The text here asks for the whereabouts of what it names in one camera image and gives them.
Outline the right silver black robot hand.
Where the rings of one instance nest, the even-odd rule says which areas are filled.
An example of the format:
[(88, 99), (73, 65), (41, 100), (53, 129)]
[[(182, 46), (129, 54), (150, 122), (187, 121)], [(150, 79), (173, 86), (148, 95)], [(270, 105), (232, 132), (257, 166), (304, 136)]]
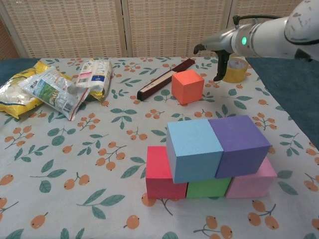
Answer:
[(213, 79), (214, 82), (221, 81), (226, 75), (229, 57), (234, 53), (231, 46), (231, 40), (234, 33), (235, 28), (224, 29), (205, 38), (201, 43), (194, 47), (194, 54), (197, 54), (200, 51), (212, 51), (217, 54), (218, 66), (217, 74)]

